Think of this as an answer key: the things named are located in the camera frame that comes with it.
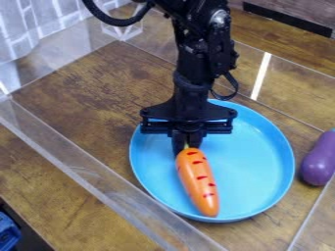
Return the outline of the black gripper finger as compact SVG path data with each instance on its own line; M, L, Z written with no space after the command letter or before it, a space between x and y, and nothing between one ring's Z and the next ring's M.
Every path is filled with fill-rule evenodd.
M171 135L171 146L174 155L179 154L179 152L185 149L186 144L187 134L177 130Z
M189 146L193 148L199 148L203 142L205 132L202 130L191 132L189 134Z

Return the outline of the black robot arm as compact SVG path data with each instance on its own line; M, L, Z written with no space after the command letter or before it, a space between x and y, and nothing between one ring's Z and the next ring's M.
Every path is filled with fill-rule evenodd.
M215 92L217 78L225 77L233 87L239 88L231 74L238 53L231 39L229 0L133 1L145 7L129 19L107 15L95 0L83 0L83 3L93 15L113 26L137 24L154 8L171 19L178 48L174 93L167 102L141 111L141 131L167 134L173 151L178 153L186 147L199 147L207 135L227 134L234 129L237 111L209 102L210 97L222 101L235 97Z

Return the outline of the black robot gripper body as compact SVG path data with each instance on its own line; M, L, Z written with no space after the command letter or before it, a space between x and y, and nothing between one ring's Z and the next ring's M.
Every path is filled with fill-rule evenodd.
M141 111L143 133L166 133L181 131L209 133L231 133L237 110L209 102L213 82L193 83L179 72L173 75L174 93L167 102Z

